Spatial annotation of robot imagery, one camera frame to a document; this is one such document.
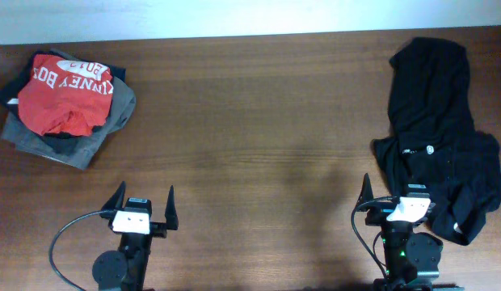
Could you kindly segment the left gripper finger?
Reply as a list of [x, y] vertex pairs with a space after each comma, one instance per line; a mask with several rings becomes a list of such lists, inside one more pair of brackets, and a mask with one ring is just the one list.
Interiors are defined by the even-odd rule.
[[120, 209], [124, 201], [125, 190], [126, 190], [126, 183], [122, 181], [120, 183], [120, 186], [114, 192], [114, 194], [103, 205], [102, 210]]
[[171, 185], [166, 200], [165, 219], [167, 225], [178, 225], [179, 218], [175, 207], [175, 189]]

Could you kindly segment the black polo shirt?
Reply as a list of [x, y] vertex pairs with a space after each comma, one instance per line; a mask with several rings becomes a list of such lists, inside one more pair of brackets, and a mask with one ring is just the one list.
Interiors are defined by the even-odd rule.
[[496, 138], [474, 126], [466, 49], [415, 37], [389, 63], [392, 134], [373, 141], [377, 164], [393, 196], [426, 186], [435, 205], [427, 219], [432, 232], [467, 246], [501, 204], [501, 165]]

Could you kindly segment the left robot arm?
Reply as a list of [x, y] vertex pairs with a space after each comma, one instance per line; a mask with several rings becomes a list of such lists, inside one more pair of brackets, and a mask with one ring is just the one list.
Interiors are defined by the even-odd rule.
[[151, 200], [125, 199], [125, 190], [123, 182], [101, 208], [100, 217], [108, 220], [109, 229], [120, 236], [120, 244], [93, 263], [92, 276], [99, 290], [143, 290], [152, 241], [166, 238], [168, 231], [179, 228], [174, 188], [167, 195], [164, 222], [151, 220]]

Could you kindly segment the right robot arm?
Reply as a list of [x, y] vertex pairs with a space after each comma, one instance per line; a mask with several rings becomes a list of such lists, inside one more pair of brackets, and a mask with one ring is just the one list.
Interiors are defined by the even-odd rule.
[[[462, 290], [455, 284], [436, 285], [443, 242], [436, 236], [414, 229], [427, 220], [434, 203], [429, 188], [408, 184], [400, 196], [375, 197], [368, 174], [364, 175], [356, 206], [351, 214], [355, 236], [380, 268], [382, 277], [373, 282], [380, 291]], [[381, 228], [375, 241], [381, 241], [385, 260], [380, 261], [375, 246], [369, 246], [356, 227], [356, 214], [366, 213], [367, 226]]]

